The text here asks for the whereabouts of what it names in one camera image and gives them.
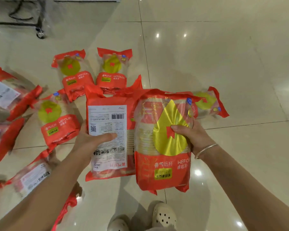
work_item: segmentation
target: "shoe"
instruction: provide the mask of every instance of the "shoe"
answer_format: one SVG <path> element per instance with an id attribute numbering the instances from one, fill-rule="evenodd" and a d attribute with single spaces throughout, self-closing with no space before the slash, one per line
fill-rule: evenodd
<path id="1" fill-rule="evenodd" d="M 110 223 L 107 228 L 107 231 L 129 231 L 129 228 L 124 220 L 115 219 Z"/>
<path id="2" fill-rule="evenodd" d="M 152 217 L 152 228 L 173 226 L 177 229 L 177 216 L 173 209 L 166 203 L 155 205 Z"/>

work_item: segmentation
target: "black metal frame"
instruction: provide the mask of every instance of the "black metal frame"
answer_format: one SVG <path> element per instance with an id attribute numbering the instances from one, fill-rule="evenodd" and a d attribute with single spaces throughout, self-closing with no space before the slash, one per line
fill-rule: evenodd
<path id="1" fill-rule="evenodd" d="M 41 6 L 41 10 L 39 13 L 39 18 L 36 23 L 25 23 L 25 22 L 0 22 L 0 25 L 8 25 L 8 26 L 31 26 L 35 27 L 36 30 L 36 36 L 40 39 L 45 38 L 44 31 L 42 29 L 43 27 L 43 19 L 45 14 L 45 3 L 46 0 L 37 0 Z"/>

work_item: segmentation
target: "black cable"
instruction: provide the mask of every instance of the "black cable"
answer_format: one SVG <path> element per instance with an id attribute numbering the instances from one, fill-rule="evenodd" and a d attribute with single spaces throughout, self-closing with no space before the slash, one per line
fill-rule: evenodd
<path id="1" fill-rule="evenodd" d="M 18 11 L 21 9 L 22 7 L 22 4 L 23 4 L 24 0 L 20 0 L 19 3 L 18 3 L 18 6 L 15 8 L 14 11 L 12 11 L 11 13 L 9 13 L 9 17 L 10 18 L 13 18 L 13 19 L 16 19 L 16 20 L 22 20 L 22 21 L 28 21 L 28 20 L 31 20 L 33 19 L 33 17 L 30 17 L 30 18 L 16 18 L 16 17 L 13 17 L 12 15 L 18 13 Z"/>

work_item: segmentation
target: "forearm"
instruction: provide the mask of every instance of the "forearm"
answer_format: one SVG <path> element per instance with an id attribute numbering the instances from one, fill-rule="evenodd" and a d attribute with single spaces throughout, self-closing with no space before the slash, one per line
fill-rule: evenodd
<path id="1" fill-rule="evenodd" d="M 289 207 L 221 147 L 210 148 L 200 159 L 213 172 L 249 231 L 289 230 Z"/>
<path id="2" fill-rule="evenodd" d="M 0 220 L 0 231 L 49 230 L 60 214 L 85 163 L 70 153 L 39 186 Z"/>

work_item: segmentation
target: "silver bangle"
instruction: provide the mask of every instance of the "silver bangle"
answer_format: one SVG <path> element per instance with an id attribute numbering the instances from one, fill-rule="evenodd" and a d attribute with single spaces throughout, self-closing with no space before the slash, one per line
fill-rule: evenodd
<path id="1" fill-rule="evenodd" d="M 203 153 L 204 151 L 206 151 L 206 150 L 208 150 L 209 148 L 214 147 L 214 146 L 216 146 L 216 145 L 218 145 L 218 144 L 215 143 L 215 144 L 211 144 L 211 145 L 205 147 L 204 149 L 202 149 L 200 152 L 197 153 L 197 155 L 195 156 L 195 159 L 198 159 L 198 157 L 201 155 L 201 153 Z"/>

